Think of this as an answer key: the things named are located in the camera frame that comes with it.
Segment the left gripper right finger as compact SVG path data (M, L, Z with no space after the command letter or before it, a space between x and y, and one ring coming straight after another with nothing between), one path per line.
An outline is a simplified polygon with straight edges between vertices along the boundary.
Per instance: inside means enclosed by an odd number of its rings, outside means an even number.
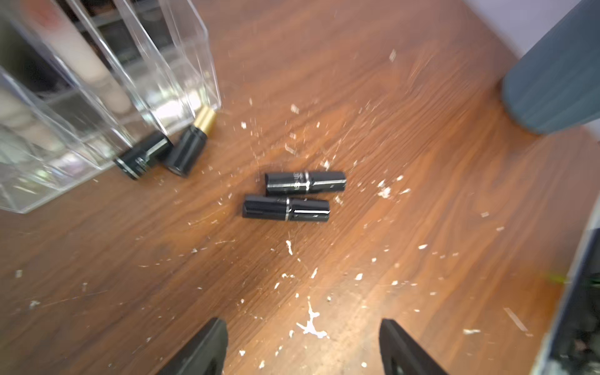
M395 320L381 321L379 346L385 375L447 375L446 371Z

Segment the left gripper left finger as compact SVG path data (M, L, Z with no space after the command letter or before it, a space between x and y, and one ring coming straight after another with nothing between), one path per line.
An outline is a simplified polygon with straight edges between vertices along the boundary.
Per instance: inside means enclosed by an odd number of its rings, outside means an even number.
M157 374L222 374L227 350L228 329L226 322L214 317Z

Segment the pink lipstick tube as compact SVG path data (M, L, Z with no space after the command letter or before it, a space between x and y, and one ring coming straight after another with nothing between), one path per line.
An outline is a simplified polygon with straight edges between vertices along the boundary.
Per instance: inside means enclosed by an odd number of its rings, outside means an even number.
M20 9L45 44L96 90L107 109L115 114L132 110L128 94L59 6L51 1L21 1Z

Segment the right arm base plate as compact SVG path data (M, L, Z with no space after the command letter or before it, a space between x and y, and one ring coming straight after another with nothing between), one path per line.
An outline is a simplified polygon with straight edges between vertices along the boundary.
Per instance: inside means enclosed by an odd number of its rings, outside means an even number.
M570 283L548 364L557 374L599 373L599 230Z

